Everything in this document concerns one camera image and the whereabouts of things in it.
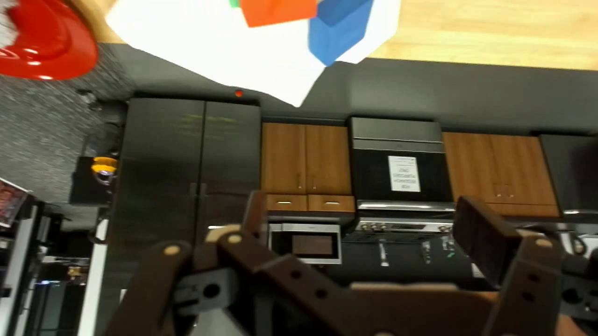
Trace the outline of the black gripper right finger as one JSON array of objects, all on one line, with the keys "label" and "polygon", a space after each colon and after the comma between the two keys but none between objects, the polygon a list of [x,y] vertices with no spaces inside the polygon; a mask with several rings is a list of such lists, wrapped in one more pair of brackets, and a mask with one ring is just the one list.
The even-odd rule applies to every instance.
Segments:
[{"label": "black gripper right finger", "polygon": [[554,336],[563,251],[547,236],[522,235],[479,199],[461,195],[453,240],[496,289],[483,336]]}]

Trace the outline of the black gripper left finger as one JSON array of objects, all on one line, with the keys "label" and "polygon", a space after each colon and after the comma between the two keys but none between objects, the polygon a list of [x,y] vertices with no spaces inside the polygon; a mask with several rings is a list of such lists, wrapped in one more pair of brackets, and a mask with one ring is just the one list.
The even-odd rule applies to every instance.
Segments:
[{"label": "black gripper left finger", "polygon": [[158,242],[139,259],[106,336],[186,336],[192,319],[175,311],[173,289],[190,263],[190,244]]}]

